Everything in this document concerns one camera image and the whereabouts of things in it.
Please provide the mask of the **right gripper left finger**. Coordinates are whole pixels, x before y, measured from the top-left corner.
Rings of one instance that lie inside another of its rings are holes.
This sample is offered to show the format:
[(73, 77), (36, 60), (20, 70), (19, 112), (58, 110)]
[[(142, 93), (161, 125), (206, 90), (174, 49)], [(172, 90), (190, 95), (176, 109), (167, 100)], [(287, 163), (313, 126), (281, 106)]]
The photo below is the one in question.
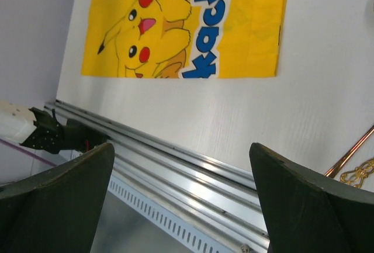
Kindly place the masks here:
[(105, 143), (1, 187), (1, 252), (89, 252), (114, 159)]

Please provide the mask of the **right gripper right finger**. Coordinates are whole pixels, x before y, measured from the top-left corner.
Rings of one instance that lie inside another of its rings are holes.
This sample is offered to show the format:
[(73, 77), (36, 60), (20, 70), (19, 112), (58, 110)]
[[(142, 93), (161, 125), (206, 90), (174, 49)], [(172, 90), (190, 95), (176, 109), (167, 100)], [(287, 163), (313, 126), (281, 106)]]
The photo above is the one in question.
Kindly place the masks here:
[(373, 252), (373, 193), (260, 143), (249, 150), (269, 252)]

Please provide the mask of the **yellow Pikachu placemat cloth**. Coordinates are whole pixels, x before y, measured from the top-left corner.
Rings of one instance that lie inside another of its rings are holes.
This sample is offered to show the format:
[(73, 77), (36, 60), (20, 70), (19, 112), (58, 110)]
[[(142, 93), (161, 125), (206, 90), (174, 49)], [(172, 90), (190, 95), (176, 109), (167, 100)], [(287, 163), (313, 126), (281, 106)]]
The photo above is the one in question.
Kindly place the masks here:
[(268, 78), (286, 0), (91, 0), (81, 73), (111, 78)]

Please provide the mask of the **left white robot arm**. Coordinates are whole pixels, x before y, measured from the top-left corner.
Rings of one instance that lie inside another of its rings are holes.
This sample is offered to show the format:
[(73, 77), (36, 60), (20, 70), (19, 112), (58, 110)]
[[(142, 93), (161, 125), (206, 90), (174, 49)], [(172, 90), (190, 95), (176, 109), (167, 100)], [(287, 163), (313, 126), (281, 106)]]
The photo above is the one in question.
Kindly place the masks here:
[(1, 99), (1, 138), (22, 144), (36, 130), (36, 117), (27, 107)]

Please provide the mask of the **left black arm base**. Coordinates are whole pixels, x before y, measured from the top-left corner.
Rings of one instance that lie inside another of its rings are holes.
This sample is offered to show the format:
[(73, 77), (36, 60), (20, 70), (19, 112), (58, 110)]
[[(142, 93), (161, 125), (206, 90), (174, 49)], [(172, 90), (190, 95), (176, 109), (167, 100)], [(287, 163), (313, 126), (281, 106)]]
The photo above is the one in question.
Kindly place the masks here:
[(58, 154), (62, 150), (85, 153), (106, 142), (103, 133), (82, 122), (68, 119), (65, 125), (61, 124), (55, 110), (52, 110), (52, 114), (37, 108), (31, 108), (30, 111), (36, 117), (33, 122), (36, 129), (21, 142), (21, 146), (51, 154)]

